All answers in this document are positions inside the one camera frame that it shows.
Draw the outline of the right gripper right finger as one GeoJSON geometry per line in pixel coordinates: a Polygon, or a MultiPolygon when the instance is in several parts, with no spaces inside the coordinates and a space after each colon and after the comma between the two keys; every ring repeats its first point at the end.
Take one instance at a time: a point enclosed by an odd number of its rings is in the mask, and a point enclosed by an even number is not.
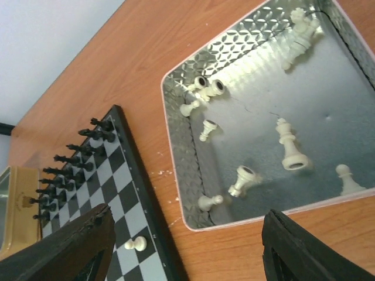
{"type": "Polygon", "coordinates": [[[374,280],[280,211],[265,215],[262,244],[267,280],[374,280]]]}

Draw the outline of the white pawn edge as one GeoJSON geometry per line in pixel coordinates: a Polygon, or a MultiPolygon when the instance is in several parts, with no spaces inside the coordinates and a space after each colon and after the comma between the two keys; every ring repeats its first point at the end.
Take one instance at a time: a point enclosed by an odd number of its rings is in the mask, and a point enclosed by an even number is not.
{"type": "Polygon", "coordinates": [[[138,236],[135,239],[129,239],[125,244],[126,250],[134,249],[138,252],[144,251],[147,247],[147,241],[145,237],[138,236]]]}

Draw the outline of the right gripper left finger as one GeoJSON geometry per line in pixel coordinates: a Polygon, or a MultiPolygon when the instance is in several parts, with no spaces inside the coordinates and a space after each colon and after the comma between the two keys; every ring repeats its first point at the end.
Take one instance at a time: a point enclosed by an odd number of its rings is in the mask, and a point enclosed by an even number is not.
{"type": "Polygon", "coordinates": [[[1,261],[1,280],[104,280],[115,244],[107,204],[1,261]]]}

